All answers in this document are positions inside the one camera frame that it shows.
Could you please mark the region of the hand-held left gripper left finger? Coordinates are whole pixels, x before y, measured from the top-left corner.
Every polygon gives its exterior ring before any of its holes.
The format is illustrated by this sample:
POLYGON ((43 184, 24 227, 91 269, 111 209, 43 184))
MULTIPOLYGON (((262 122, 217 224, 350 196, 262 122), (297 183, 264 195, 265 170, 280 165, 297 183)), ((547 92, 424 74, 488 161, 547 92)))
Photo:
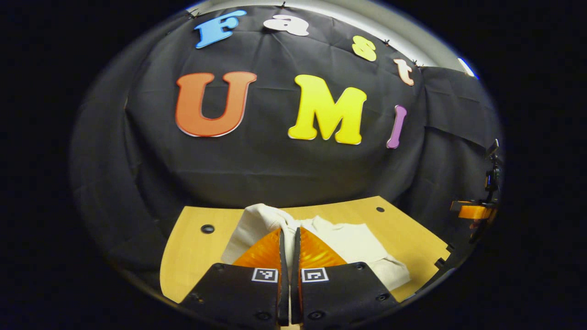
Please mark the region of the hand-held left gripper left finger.
POLYGON ((232 264, 215 263, 180 306, 228 328, 289 324, 289 276, 283 230, 276 229, 232 264))

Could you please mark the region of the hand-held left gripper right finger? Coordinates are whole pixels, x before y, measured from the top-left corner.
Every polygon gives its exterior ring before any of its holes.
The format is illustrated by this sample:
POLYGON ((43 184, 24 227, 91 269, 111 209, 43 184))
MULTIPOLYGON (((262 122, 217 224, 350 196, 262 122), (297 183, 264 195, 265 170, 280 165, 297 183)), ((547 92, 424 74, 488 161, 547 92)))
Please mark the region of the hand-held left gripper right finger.
POLYGON ((291 322, 300 328, 354 328, 399 305, 365 262, 345 262, 306 228, 294 236, 291 322))

